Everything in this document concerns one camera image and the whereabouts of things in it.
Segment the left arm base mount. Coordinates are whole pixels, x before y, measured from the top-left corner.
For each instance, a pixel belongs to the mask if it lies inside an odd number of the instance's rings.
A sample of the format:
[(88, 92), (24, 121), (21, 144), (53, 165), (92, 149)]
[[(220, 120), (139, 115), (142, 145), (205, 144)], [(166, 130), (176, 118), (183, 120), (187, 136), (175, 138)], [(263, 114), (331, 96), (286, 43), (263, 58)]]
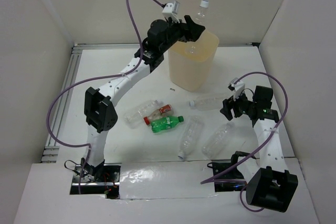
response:
[(120, 165), (104, 164), (96, 177), (90, 175), (87, 171), (84, 171), (81, 175), (81, 166), (70, 159), (64, 162), (64, 167), (72, 172), (71, 195), (103, 195), (106, 199), (120, 198)]

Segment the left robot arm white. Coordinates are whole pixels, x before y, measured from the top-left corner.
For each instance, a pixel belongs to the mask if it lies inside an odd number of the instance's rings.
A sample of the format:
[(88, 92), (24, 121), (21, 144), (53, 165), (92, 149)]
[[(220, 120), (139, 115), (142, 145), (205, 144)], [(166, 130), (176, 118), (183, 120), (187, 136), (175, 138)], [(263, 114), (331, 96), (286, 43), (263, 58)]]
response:
[(86, 153), (81, 159), (85, 176), (91, 181), (103, 177), (104, 147), (107, 134), (117, 123), (115, 108), (121, 98), (141, 79), (153, 72), (164, 60), (164, 53), (176, 42), (196, 42), (205, 27), (195, 23), (189, 15), (175, 23), (172, 19), (157, 19), (151, 23), (147, 37), (121, 75), (101, 87), (88, 88), (85, 92), (84, 114), (88, 124)]

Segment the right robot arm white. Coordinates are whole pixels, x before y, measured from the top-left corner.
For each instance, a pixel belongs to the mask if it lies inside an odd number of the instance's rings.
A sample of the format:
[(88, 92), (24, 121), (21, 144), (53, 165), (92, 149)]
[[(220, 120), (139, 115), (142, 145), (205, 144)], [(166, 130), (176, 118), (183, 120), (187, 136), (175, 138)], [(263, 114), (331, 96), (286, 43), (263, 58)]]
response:
[(246, 201), (249, 205), (278, 212), (286, 212), (298, 187), (298, 178), (289, 172), (285, 162), (279, 130), (279, 115), (271, 109), (273, 90), (256, 86), (251, 101), (245, 95), (243, 82), (230, 84), (234, 94), (223, 101), (220, 112), (228, 120), (247, 115), (256, 134), (259, 160), (236, 160), (229, 165), (235, 178), (244, 177)]

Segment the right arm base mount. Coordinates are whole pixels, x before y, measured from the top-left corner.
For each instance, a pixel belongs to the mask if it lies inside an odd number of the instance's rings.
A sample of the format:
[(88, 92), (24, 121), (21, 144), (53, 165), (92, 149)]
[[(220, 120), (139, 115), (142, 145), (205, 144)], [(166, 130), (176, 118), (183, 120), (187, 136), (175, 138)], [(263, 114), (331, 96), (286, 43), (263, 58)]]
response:
[[(213, 172), (213, 175), (217, 175), (220, 172), (231, 166), (230, 162), (220, 161), (220, 162), (210, 162), (207, 164), (207, 167), (210, 168)], [(219, 177), (218, 179), (236, 179), (244, 180), (243, 175), (236, 168), (229, 173)], [(224, 182), (224, 183), (215, 183), (214, 189), (216, 193), (219, 192), (230, 192), (230, 191), (241, 191), (244, 187), (244, 182)]]

